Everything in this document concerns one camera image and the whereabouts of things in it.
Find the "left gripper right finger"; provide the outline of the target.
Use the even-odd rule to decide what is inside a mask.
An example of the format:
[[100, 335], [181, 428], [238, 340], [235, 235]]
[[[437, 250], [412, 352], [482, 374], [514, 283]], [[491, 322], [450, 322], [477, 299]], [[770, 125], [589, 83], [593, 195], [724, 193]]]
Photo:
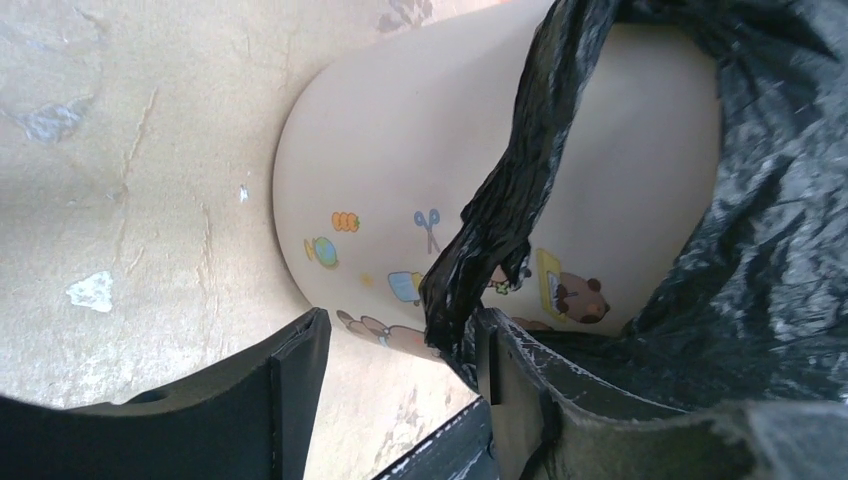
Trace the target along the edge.
[[505, 479], [843, 479], [847, 409], [726, 402], [685, 412], [619, 389], [496, 309], [473, 315], [476, 373]]

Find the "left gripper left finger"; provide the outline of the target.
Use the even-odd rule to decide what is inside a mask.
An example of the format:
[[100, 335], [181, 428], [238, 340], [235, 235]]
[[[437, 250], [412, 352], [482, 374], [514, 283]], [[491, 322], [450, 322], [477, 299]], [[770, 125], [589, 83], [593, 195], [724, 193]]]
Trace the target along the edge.
[[328, 363], [328, 313], [125, 403], [1, 401], [5, 479], [300, 479]]

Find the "black plastic trash bag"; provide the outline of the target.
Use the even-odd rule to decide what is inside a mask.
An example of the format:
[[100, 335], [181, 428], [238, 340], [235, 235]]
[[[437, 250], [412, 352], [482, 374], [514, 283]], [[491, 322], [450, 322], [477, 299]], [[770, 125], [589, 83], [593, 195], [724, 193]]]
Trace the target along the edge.
[[686, 32], [717, 64], [712, 200], [617, 338], [553, 336], [602, 380], [681, 410], [847, 400], [847, 5], [555, 1], [520, 77], [508, 145], [420, 288], [425, 341], [470, 386], [465, 325], [496, 267], [521, 281], [578, 103], [617, 22]]

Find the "beige round trash bin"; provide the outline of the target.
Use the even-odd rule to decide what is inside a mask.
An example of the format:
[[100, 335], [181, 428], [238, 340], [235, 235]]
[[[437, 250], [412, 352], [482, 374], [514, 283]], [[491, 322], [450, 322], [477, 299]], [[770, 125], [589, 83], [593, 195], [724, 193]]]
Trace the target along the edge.
[[[322, 71], [279, 143], [273, 202], [297, 286], [362, 340], [422, 357], [421, 281], [505, 150], [546, 1], [397, 35]], [[483, 301], [526, 329], [613, 336], [711, 202], [716, 65], [671, 27], [615, 25], [584, 91], [521, 288]]]

